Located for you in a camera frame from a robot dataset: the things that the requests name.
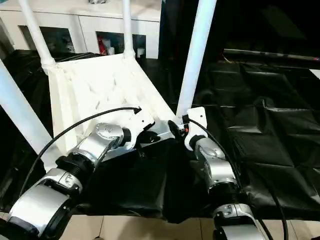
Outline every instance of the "black tarp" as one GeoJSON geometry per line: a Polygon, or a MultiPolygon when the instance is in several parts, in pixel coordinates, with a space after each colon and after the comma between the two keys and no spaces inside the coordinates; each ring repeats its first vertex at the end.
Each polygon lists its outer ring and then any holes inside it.
{"type": "MultiPolygon", "coordinates": [[[[64,56],[54,56],[61,60],[64,56]]],[[[95,57],[94,54],[76,58],[95,57]]],[[[52,133],[48,79],[36,54],[16,52],[4,62],[52,133]]],[[[175,110],[181,85],[170,68],[146,60],[142,68],[175,110]]],[[[204,106],[208,129],[231,157],[243,191],[261,218],[280,217],[257,177],[274,189],[288,219],[320,220],[320,80],[307,69],[212,64],[200,74],[194,106],[204,106]]],[[[36,154],[3,110],[0,209],[17,198],[36,154]]],[[[210,216],[210,200],[197,161],[175,139],[101,164],[78,209],[88,215],[135,215],[178,223],[210,216]]],[[[30,184],[44,174],[41,163],[30,184]]]]}

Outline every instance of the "red object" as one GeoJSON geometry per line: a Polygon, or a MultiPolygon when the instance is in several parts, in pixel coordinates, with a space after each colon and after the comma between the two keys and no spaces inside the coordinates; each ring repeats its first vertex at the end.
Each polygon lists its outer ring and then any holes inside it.
{"type": "Polygon", "coordinates": [[[99,45],[100,54],[107,55],[107,48],[104,45],[104,43],[102,42],[102,37],[101,36],[98,36],[98,45],[99,45]]]}

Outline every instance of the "white vertical post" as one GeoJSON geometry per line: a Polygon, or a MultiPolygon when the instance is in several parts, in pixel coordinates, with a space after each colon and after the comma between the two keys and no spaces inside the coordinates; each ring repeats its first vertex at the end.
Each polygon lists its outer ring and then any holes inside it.
{"type": "Polygon", "coordinates": [[[193,26],[189,53],[186,60],[183,82],[176,110],[176,116],[181,118],[187,114],[194,99],[198,77],[206,44],[214,17],[217,0],[199,0],[193,26]]]}
{"type": "Polygon", "coordinates": [[[28,4],[28,0],[19,0],[19,3],[24,17],[26,18],[26,24],[30,31],[35,47],[40,55],[42,68],[47,69],[54,66],[56,62],[49,52],[44,36],[40,31],[39,25],[37,24],[35,15],[28,4]]]}
{"type": "Polygon", "coordinates": [[[124,57],[135,56],[131,30],[131,7],[130,0],[122,0],[123,25],[124,25],[124,57]]]}
{"type": "MultiPolygon", "coordinates": [[[[1,60],[0,105],[37,154],[52,139],[1,60]]],[[[45,170],[55,168],[60,156],[54,144],[41,158],[45,170]]]]}

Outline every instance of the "tiled floor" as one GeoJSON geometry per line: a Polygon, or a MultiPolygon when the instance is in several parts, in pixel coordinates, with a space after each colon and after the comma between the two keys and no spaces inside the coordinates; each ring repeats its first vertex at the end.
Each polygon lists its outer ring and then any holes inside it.
{"type": "MultiPolygon", "coordinates": [[[[7,214],[0,212],[0,218],[7,214]]],[[[280,220],[264,221],[274,240],[283,239],[280,220]]],[[[320,236],[320,222],[288,220],[290,240],[310,240],[320,236]]],[[[71,218],[61,240],[212,240],[212,219],[191,218],[180,224],[132,216],[85,216],[71,218]]]]}

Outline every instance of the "wire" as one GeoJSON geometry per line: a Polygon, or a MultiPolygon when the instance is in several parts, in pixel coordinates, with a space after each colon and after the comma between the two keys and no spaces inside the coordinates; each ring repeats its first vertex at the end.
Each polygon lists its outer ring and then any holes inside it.
{"type": "Polygon", "coordinates": [[[89,121],[91,119],[94,119],[96,117],[99,117],[101,115],[104,115],[104,114],[109,114],[109,113],[112,113],[112,112],[117,112],[117,111],[121,111],[121,110],[134,110],[134,111],[140,111],[141,109],[140,108],[136,108],[136,107],[119,107],[119,108],[115,108],[115,109],[111,109],[111,110],[107,110],[107,111],[103,111],[103,112],[100,112],[100,113],[97,113],[97,114],[94,114],[92,116],[89,116],[89,117],[86,117],[85,119],[82,119],[78,122],[76,122],[75,124],[71,125],[70,127],[68,127],[67,129],[63,130],[62,132],[60,132],[57,136],[55,136],[50,142],[47,143],[47,145],[44,146],[44,148],[39,152],[39,155],[36,157],[36,159],[34,160],[24,182],[23,182],[23,185],[22,185],[22,188],[20,190],[20,193],[19,193],[19,197],[21,197],[21,195],[24,193],[25,191],[25,188],[26,188],[26,185],[27,185],[27,182],[28,182],[28,179],[30,178],[31,176],[31,173],[33,172],[33,170],[35,169],[36,167],[36,164],[37,162],[41,159],[42,155],[46,152],[46,150],[48,150],[48,148],[55,142],[57,141],[60,137],[62,137],[64,134],[66,134],[67,132],[69,132],[70,130],[74,129],[75,127],[77,127],[78,125],[80,124],[83,124],[84,122],[86,121],[89,121]]]}
{"type": "Polygon", "coordinates": [[[225,55],[224,55],[223,53],[222,53],[222,57],[224,58],[224,60],[226,60],[227,63],[232,64],[232,62],[229,61],[229,60],[225,57],[225,55]]]}
{"type": "Polygon", "coordinates": [[[268,237],[268,239],[269,239],[269,240],[274,240],[274,238],[272,237],[272,235],[271,235],[271,233],[270,233],[269,229],[267,228],[267,226],[266,226],[265,222],[264,222],[264,221],[262,221],[262,219],[261,219],[261,218],[258,218],[258,221],[259,221],[260,225],[262,226],[262,228],[263,228],[263,230],[264,230],[264,232],[265,232],[266,236],[268,237]]]}
{"type": "Polygon", "coordinates": [[[272,199],[273,199],[273,201],[274,201],[274,203],[275,203],[276,207],[278,208],[278,210],[280,212],[280,215],[281,215],[281,221],[282,221],[282,227],[283,227],[283,239],[284,240],[288,240],[289,239],[289,233],[288,233],[288,225],[287,225],[286,216],[285,216],[284,210],[283,210],[282,206],[280,205],[280,202],[279,202],[279,200],[278,200],[278,198],[276,196],[275,191],[269,185],[267,180],[258,171],[254,171],[253,169],[251,169],[251,172],[255,173],[262,180],[265,188],[271,194],[271,197],[272,197],[272,199]]]}
{"type": "MultiPolygon", "coordinates": [[[[204,126],[202,126],[200,123],[196,122],[195,120],[192,120],[192,119],[188,119],[191,123],[194,123],[196,124],[198,127],[200,127],[202,130],[204,130],[208,136],[213,140],[215,141],[215,143],[217,143],[217,145],[221,148],[221,150],[224,152],[225,156],[230,159],[230,157],[228,156],[227,152],[225,151],[225,149],[222,147],[222,145],[216,140],[216,138],[212,135],[211,132],[209,132],[204,126]]],[[[286,217],[285,217],[285,214],[284,214],[284,211],[283,211],[283,208],[281,207],[280,205],[280,202],[274,192],[274,190],[272,189],[272,187],[269,185],[269,183],[266,181],[266,179],[257,171],[253,171],[253,173],[255,173],[263,182],[265,188],[268,190],[268,192],[271,194],[271,197],[277,207],[277,209],[279,210],[280,212],[280,215],[281,215],[281,221],[282,221],[282,226],[283,226],[283,239],[284,240],[289,240],[289,235],[288,235],[288,225],[287,225],[287,221],[286,221],[286,217]]],[[[273,240],[267,226],[265,225],[265,223],[261,220],[260,224],[263,228],[263,230],[265,231],[266,235],[268,236],[268,238],[270,240],[273,240]]]]}

